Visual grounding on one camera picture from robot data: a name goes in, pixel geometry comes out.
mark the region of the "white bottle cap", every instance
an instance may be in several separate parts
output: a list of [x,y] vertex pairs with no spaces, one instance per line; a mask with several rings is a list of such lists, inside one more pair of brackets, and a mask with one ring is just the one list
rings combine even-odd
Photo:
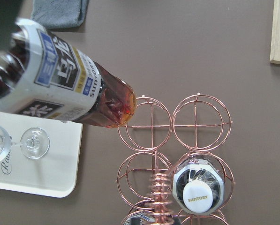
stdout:
[[194,213],[208,211],[213,203],[211,188],[201,180],[193,180],[186,184],[182,195],[186,207]]

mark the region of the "bottle in rack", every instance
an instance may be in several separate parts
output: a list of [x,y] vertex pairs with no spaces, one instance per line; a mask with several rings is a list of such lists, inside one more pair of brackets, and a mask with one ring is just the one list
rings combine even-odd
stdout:
[[174,172],[172,194],[185,212],[209,215],[223,203],[224,182],[205,157],[190,157]]
[[67,42],[28,20],[16,21],[0,52],[0,111],[107,128],[134,114],[132,88]]

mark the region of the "white tray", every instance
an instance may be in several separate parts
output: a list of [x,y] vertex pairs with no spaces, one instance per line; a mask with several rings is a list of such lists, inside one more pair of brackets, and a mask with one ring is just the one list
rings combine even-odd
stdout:
[[0,125],[19,142],[30,127],[43,128],[50,137],[50,149],[40,159],[29,159],[13,146],[9,160],[0,162],[0,189],[62,198],[76,185],[82,124],[13,115],[0,112]]

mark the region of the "blue label panel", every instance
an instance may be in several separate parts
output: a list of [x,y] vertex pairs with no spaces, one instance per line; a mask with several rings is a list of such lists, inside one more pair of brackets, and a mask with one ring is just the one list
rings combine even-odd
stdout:
[[40,72],[36,79],[36,83],[42,84],[44,86],[49,86],[59,57],[56,53],[51,38],[41,31],[39,33],[44,47],[44,56]]
[[92,83],[93,83],[93,79],[88,77],[87,82],[85,83],[85,87],[83,89],[83,94],[84,95],[89,95]]

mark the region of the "bottle label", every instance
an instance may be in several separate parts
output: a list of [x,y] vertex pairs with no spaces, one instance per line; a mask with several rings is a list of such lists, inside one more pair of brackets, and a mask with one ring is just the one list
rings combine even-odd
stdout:
[[153,223],[153,222],[155,222],[155,219],[154,219],[152,216],[147,215],[147,213],[144,213],[144,212],[142,212],[142,211],[139,211],[138,213],[133,213],[133,214],[131,214],[130,216],[128,216],[128,217],[124,220],[124,222],[122,223],[122,225],[131,225],[131,224],[130,224],[130,223],[131,223],[130,221],[131,221],[132,218],[139,218],[142,225],[146,224],[147,222],[148,222],[148,223]]
[[29,40],[30,61],[14,90],[0,99],[0,111],[75,120],[94,105],[101,76],[94,62],[28,19],[18,19]]

